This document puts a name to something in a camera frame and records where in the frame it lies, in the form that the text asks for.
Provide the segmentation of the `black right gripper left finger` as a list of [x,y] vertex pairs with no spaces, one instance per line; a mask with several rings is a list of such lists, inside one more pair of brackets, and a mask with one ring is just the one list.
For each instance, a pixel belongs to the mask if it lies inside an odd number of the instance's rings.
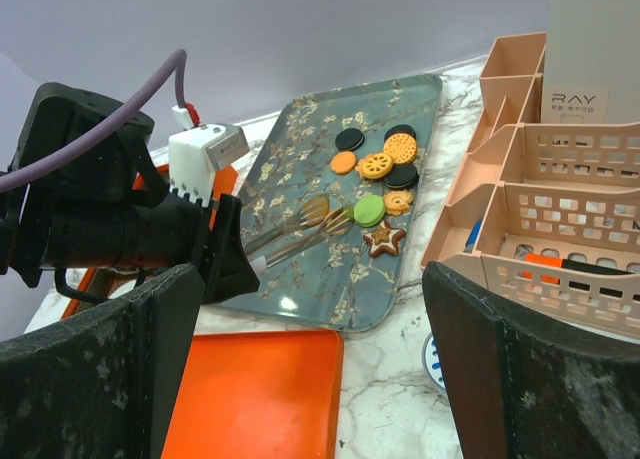
[[2,457],[160,457],[199,308],[180,265],[2,342]]

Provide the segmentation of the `orange oval cookie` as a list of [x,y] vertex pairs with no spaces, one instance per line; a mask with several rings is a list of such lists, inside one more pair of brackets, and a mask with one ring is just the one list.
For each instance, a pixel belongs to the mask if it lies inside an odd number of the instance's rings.
[[301,212],[301,227],[310,230],[309,238],[342,235],[353,225],[353,206],[347,204],[331,210],[326,193],[308,201]]

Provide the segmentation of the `orange cookie tin box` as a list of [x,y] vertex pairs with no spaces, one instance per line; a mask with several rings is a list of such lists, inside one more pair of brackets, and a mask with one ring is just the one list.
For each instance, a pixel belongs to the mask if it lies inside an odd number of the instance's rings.
[[181,198],[167,194],[157,208],[131,207],[125,217],[125,244],[123,257],[108,267],[90,268],[84,274],[78,291],[99,298],[111,298],[125,286],[133,286],[140,269],[145,275],[163,267],[174,255],[181,255],[179,241],[193,235],[182,226],[174,229],[172,219],[187,217],[189,225],[198,224],[195,206]]

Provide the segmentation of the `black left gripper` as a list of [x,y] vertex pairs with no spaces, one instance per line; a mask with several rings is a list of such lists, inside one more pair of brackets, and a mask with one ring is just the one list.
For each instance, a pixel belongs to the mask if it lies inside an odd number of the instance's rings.
[[[202,303],[256,292],[260,282],[241,240],[242,202],[222,194],[200,256]],[[175,195],[155,207],[62,203],[54,209],[40,259],[45,268],[158,268],[191,259],[211,210]]]

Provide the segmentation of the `orange tin lid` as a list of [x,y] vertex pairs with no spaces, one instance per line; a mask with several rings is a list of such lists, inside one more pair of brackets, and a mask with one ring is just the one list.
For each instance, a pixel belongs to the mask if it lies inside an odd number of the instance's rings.
[[163,457],[334,457],[343,358],[329,330],[194,336]]

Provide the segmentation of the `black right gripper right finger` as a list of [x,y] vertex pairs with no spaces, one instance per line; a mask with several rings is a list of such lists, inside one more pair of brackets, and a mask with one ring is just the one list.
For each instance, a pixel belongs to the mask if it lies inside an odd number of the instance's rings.
[[422,290],[466,458],[636,458],[639,347],[429,263]]

